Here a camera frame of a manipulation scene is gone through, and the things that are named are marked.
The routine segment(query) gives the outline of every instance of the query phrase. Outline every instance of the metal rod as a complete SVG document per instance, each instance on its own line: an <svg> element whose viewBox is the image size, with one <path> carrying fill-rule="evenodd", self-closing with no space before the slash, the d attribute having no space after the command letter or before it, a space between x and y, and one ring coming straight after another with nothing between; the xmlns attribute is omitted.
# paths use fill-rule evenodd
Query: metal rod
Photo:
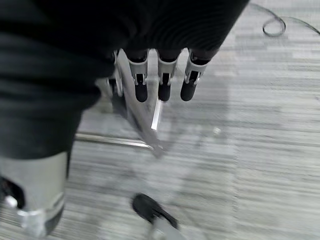
<svg viewBox="0 0 320 240"><path fill-rule="evenodd" d="M155 102L154 112L153 112L153 119L151 124L151 129L157 131L158 125L161 117L162 112L162 104L163 102L160 99L157 99Z"/></svg>
<svg viewBox="0 0 320 240"><path fill-rule="evenodd" d="M75 134L75 140L89 143L114 144L122 146L124 145L148 149L151 148L149 145L147 145L144 141L141 140L98 135L90 132L77 132Z"/></svg>

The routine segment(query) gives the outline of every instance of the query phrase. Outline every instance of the gray carpet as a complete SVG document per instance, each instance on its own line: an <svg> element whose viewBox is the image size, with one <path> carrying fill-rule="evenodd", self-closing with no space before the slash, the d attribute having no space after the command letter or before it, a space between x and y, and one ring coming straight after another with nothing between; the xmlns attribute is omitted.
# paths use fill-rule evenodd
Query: gray carpet
<svg viewBox="0 0 320 240"><path fill-rule="evenodd" d="M320 28L319 0L255 0ZM149 225L130 208L143 192L158 200L190 240L320 239L320 37L288 21L263 35L269 15L247 7L183 102L187 51L178 62L159 126L166 154L76 142L67 204L49 240L143 240ZM157 83L149 55L149 83ZM81 130L137 134L107 103L86 113ZM0 240L24 240L11 210Z"/></svg>

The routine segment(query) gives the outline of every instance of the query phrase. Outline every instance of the black cable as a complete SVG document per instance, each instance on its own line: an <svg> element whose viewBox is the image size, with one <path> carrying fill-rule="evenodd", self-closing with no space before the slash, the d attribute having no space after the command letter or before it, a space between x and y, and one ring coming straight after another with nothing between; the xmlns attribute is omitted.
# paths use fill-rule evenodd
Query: black cable
<svg viewBox="0 0 320 240"><path fill-rule="evenodd" d="M295 18L295 17L292 17L292 16L278 16L277 14L275 14L273 11L271 11L270 9L268 8L265 8L263 6L260 6L256 3L249 3L252 7L255 7L256 9L260 10L260 11L263 11L263 12L267 12L268 14L272 15L273 18L271 18L270 20L266 21L263 26L262 26L262 31L263 33L268 36L268 37L271 37L271 38L275 38L275 37L280 37L281 35L283 35L287 29L287 25L284 21L284 19L289 19L289 20L294 20L295 22L298 22L300 24L303 24L305 27L311 29L312 31L316 32L318 35L320 35L320 30L316 29L314 26L312 26L311 24L301 20L301 19L298 19L298 18ZM273 22L278 22L280 23L281 25L281 30L279 32L276 32L276 33L270 33L270 32L267 32L266 31L266 27L267 25L273 23Z"/></svg>

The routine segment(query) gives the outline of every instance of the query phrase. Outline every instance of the floor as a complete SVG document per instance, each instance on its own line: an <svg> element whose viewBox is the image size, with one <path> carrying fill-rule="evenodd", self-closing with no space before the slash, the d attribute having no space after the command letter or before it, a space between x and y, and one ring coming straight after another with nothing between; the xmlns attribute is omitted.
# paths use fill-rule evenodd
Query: floor
<svg viewBox="0 0 320 240"><path fill-rule="evenodd" d="M319 0L254 0L320 28ZM48 240L144 240L149 224L130 207L135 193L159 201L190 240L320 239L320 37L288 21L264 36L269 15L248 6L183 102L188 53L179 59L159 137L167 150L76 142L63 218ZM156 53L149 81L157 81ZM135 138L101 105L82 129ZM0 240L25 240L13 213Z"/></svg>

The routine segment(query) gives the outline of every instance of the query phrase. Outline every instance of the prosthetic hand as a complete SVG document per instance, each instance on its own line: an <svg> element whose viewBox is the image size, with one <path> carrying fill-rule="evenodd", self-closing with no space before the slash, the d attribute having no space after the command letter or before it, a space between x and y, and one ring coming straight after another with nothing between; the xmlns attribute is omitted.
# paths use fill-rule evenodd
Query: prosthetic hand
<svg viewBox="0 0 320 240"><path fill-rule="evenodd" d="M99 99L96 79L119 77L113 52L124 49L136 98L144 102L148 49L156 49L158 97L167 101L179 54L189 48L181 80L181 98L189 101L247 2L1 2L1 188L29 234L49 234L62 215L82 112Z"/></svg>

